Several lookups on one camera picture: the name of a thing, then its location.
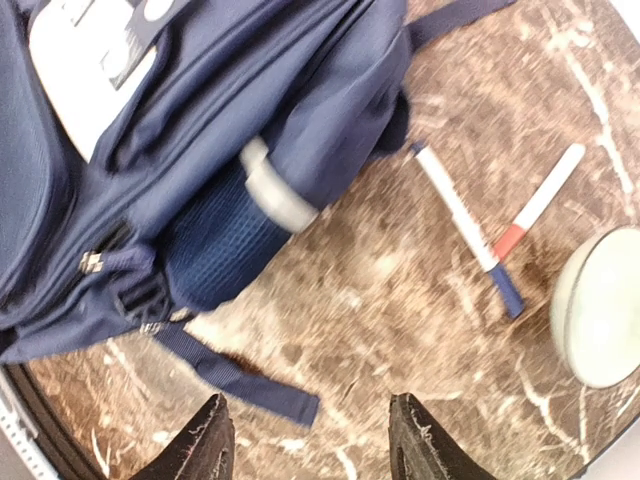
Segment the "backpack strap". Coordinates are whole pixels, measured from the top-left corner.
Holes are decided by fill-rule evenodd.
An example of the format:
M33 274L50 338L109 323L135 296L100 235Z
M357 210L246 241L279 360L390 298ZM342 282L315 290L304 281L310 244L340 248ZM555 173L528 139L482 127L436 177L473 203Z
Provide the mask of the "backpack strap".
M407 25L414 53L456 28L469 25L517 0L454 0Z
M212 386L300 425L313 425L320 404L316 395L243 370L189 335L180 324L167 326L155 339L183 358Z

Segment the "white bowl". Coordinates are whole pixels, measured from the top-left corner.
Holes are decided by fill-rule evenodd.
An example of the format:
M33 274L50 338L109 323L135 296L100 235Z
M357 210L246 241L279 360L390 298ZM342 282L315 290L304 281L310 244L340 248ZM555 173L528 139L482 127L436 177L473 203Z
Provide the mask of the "white bowl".
M640 365L640 229L616 228L583 244L551 301L551 332L575 376L615 385Z

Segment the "brown marble countertop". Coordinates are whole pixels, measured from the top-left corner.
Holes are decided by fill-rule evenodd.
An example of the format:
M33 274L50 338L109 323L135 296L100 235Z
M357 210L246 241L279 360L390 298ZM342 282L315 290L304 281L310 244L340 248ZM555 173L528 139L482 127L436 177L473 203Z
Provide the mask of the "brown marble countertop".
M434 0L411 0L411 16ZM566 479L640 412L640 373L581 386L555 354L549 298L569 255L640 206L640 47L605 0L522 0L420 54L412 138L428 138L497 239L564 150L587 155L507 263L510 322L406 153L381 161L232 304L191 331L318 392L311 431L234 399L235 479L389 479L388 406L413 392L499 479ZM33 369L80 441L127 478L212 390L149 339Z

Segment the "marble table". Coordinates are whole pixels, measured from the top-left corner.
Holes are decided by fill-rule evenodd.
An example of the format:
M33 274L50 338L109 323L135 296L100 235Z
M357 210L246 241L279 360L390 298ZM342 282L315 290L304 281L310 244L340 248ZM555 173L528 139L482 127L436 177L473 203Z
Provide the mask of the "marble table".
M411 16L435 0L412 0ZM563 151L587 155L508 268L510 322L406 152L377 163L232 304L191 331L318 392L311 431L234 399L237 480L390 478L392 393L413 392L499 479L566 479L640 412L640 372L581 386L554 352L548 307L571 252L637 221L640 47L605 0L522 0L421 53L411 137L427 137L497 239ZM153 458L213 392L146 338L34 362L110 478Z

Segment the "navy blue backpack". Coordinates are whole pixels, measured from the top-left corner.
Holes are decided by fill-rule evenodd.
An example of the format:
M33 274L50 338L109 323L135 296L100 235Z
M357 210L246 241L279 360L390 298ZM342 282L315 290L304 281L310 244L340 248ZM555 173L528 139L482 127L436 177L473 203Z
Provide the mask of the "navy blue backpack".
M92 116L70 128L58 87L43 87L72 74L47 55L40 71L33 49L40 19L81 31L101 1L0 0L0 364L140 330L212 385L311 425L316 396L244 371L184 324L402 147L418 49L515 0L455 0L409 25L406 0L128 1L95 63L113 98L130 92L89 145L69 132ZM73 108L110 108L109 95Z

